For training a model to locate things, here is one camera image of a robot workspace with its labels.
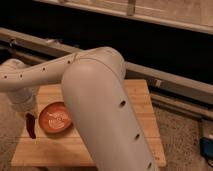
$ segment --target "red object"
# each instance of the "red object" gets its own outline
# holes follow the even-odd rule
[[[59,133],[72,124],[70,114],[63,102],[46,106],[39,115],[39,125],[46,133]]]

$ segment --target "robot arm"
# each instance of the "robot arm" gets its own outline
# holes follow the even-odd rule
[[[124,76],[122,56],[104,47],[27,69],[2,69],[0,91],[12,93],[14,100],[26,87],[62,83],[65,105],[100,171],[158,170],[124,89]]]

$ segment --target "bowl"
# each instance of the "bowl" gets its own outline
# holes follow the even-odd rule
[[[60,133],[72,125],[72,119],[64,102],[47,105],[39,115],[39,125],[46,133]]]

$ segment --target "wooden table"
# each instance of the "wooden table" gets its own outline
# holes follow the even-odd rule
[[[146,81],[125,80],[125,86],[155,160],[159,167],[164,167],[164,151]],[[39,112],[51,102],[62,101],[60,85],[42,86],[37,99]],[[35,130],[36,140],[30,139],[26,130],[23,130],[12,166],[94,166],[75,128],[58,136],[47,136],[38,123]]]

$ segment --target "circular hole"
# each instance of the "circular hole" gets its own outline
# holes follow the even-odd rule
[[[140,138],[140,134],[137,134],[134,138],[135,141],[137,141]]]
[[[150,162],[149,165],[147,166],[147,170],[151,169],[152,163]]]
[[[120,103],[119,107],[124,107],[124,106],[125,106],[125,104],[126,104],[126,101],[125,101],[125,100],[123,100],[123,101]]]

